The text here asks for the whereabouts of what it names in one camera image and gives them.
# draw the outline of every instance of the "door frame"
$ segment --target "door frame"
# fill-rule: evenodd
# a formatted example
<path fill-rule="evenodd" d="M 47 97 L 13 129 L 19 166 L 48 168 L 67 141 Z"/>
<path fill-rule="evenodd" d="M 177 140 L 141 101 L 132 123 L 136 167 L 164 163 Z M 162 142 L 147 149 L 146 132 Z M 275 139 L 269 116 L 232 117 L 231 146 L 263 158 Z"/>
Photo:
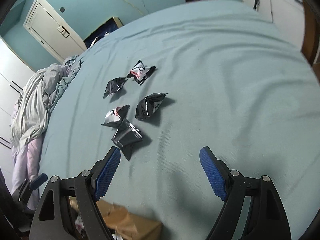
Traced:
<path fill-rule="evenodd" d="M 87 47 L 85 46 L 82 38 L 68 25 L 68 23 L 58 14 L 58 12 L 47 2 L 47 0 L 34 0 L 27 17 L 24 21 L 23 27 L 44 47 L 53 57 L 55 57 L 60 63 L 65 59 L 60 57 L 47 43 L 44 43 L 41 37 L 34 32 L 31 28 L 31 22 L 33 18 L 33 12 L 36 9 L 36 5 L 40 3 L 41 6 L 56 20 L 61 26 L 65 26 L 70 32 L 70 37 L 85 51 Z"/>

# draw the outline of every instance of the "blue gripper pad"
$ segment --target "blue gripper pad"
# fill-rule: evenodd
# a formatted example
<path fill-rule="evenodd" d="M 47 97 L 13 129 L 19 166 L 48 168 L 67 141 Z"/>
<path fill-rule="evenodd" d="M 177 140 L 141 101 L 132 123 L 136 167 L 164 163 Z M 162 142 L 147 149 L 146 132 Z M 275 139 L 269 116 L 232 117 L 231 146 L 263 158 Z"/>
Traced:
<path fill-rule="evenodd" d="M 120 150 L 116 148 L 112 156 L 108 160 L 106 166 L 104 166 L 104 168 L 102 169 L 99 177 L 96 179 L 96 190 L 93 195 L 94 201 L 98 201 L 106 194 L 113 175 L 115 174 L 120 163 L 120 156 Z"/>
<path fill-rule="evenodd" d="M 218 168 L 213 163 L 209 154 L 205 148 L 200 150 L 200 163 L 204 169 L 205 174 L 211 184 L 211 187 L 216 196 L 220 197 L 222 201 L 225 201 L 228 194 L 226 192 L 225 180 L 220 174 Z"/>

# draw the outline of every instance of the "candy wrapper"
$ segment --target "candy wrapper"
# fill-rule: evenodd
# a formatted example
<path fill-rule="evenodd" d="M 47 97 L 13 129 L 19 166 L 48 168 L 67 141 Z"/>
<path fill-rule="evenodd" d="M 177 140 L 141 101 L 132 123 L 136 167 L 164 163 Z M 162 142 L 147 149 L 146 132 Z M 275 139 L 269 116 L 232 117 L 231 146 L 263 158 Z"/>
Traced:
<path fill-rule="evenodd" d="M 118 128 L 121 125 L 122 120 L 126 118 L 129 108 L 130 105 L 126 105 L 110 110 L 109 112 L 107 112 L 104 123 L 102 125 Z"/>
<path fill-rule="evenodd" d="M 137 64 L 130 70 L 127 78 L 134 77 L 135 81 L 142 85 L 148 77 L 156 70 L 155 66 L 145 67 L 141 60 L 137 62 Z"/>
<path fill-rule="evenodd" d="M 121 125 L 112 138 L 113 143 L 122 151 L 125 158 L 131 159 L 134 143 L 142 141 L 141 132 L 128 120 L 123 119 Z"/>
<path fill-rule="evenodd" d="M 127 80 L 127 78 L 115 78 L 110 80 L 107 84 L 106 91 L 104 92 L 103 99 L 119 91 Z"/>
<path fill-rule="evenodd" d="M 153 93 L 143 98 L 136 108 L 136 119 L 148 119 L 161 105 L 167 93 Z"/>

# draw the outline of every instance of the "brown paper bag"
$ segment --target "brown paper bag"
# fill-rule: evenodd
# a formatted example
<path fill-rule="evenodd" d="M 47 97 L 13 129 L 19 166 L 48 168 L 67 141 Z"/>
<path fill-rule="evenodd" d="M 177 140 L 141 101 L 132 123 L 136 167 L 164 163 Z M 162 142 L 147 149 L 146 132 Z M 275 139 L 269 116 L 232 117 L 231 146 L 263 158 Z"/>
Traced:
<path fill-rule="evenodd" d="M 79 212 L 75 197 L 70 197 L 70 205 Z M 97 202 L 97 207 L 108 228 L 114 229 L 125 240 L 159 240 L 162 223 L 146 219 L 128 212 L 120 205 L 104 200 Z"/>

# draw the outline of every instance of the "bed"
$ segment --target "bed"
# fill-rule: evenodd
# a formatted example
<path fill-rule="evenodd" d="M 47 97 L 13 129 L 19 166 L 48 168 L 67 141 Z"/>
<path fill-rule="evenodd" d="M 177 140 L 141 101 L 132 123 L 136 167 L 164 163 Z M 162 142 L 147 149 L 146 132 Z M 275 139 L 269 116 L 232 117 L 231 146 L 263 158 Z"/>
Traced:
<path fill-rule="evenodd" d="M 223 205 L 199 162 L 209 146 L 244 176 L 272 178 L 292 239 L 307 229 L 319 208 L 320 87 L 299 50 L 252 8 L 231 0 L 168 8 L 121 27 L 78 60 L 81 70 L 50 118 L 40 173 L 69 178 L 91 168 L 113 146 L 105 114 L 130 104 L 127 119 L 144 141 L 129 162 L 122 156 L 104 200 L 160 220 L 162 239 L 205 239 Z M 107 82 L 138 60 L 157 70 L 103 99 Z M 154 92 L 169 94 L 149 121 L 136 120 L 136 105 Z"/>

